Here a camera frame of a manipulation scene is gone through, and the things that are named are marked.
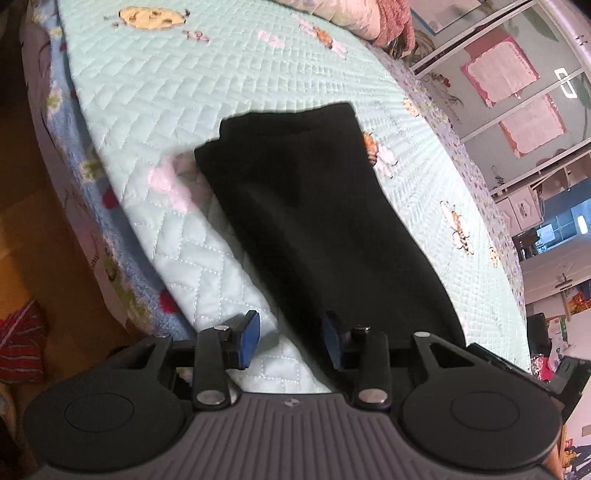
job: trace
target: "bed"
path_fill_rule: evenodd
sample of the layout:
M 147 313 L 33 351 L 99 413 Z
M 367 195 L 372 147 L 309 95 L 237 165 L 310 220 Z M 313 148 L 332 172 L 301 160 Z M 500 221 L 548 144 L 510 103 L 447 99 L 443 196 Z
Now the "bed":
M 251 391 L 329 389 L 191 152 L 227 116 L 348 100 L 382 189 L 467 341 L 529 369 L 521 272 L 502 217 L 449 120 L 401 62 L 268 0 L 158 0 L 146 10 L 166 13 L 164 30 L 134 28 L 128 7 L 33 0 L 21 29 L 38 142 L 116 319 L 185 339 L 256 309 L 261 344 L 233 379 Z M 457 244 L 453 218 L 469 246 Z

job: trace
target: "cabinet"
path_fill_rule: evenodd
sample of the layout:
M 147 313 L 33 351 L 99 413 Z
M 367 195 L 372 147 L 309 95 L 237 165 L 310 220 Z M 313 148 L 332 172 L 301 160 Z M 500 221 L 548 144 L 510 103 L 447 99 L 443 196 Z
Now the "cabinet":
M 540 204 L 529 187 L 512 192 L 497 202 L 497 207 L 505 219 L 509 234 L 519 235 L 542 222 Z
M 591 22 L 569 0 L 488 1 L 437 34 L 416 22 L 407 63 L 498 201 L 591 151 Z

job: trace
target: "quilted bedspread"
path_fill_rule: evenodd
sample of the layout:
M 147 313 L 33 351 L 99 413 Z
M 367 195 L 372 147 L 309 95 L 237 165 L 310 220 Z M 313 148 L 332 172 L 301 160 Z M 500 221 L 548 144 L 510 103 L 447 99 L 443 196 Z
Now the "quilted bedspread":
M 217 136 L 224 117 L 342 100 L 354 105 L 384 193 L 440 276 L 467 341 L 529 368 L 519 305 L 466 183 L 365 43 L 266 0 L 127 7 L 59 0 L 76 95 L 115 196 L 189 322 L 200 330 L 248 309 L 261 313 L 257 355 L 247 371 L 232 373 L 242 388 L 328 386 L 190 152 Z

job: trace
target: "red berry print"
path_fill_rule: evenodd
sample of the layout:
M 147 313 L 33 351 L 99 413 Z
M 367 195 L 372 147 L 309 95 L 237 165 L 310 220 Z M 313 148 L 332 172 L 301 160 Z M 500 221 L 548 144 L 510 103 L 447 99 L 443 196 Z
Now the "red berry print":
M 119 200 L 117 200 L 113 189 L 107 190 L 103 195 L 103 205 L 107 210 L 112 210 L 119 206 Z
M 160 310 L 164 313 L 175 313 L 178 310 L 177 303 L 166 289 L 160 292 Z

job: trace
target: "pink blanket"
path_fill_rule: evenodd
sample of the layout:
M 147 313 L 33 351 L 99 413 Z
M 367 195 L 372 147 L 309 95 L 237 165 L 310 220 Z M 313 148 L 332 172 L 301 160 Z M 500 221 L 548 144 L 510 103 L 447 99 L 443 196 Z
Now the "pink blanket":
M 379 35 L 376 47 L 386 47 L 395 38 L 401 37 L 403 51 L 414 48 L 414 27 L 408 0 L 377 0 L 379 8 Z

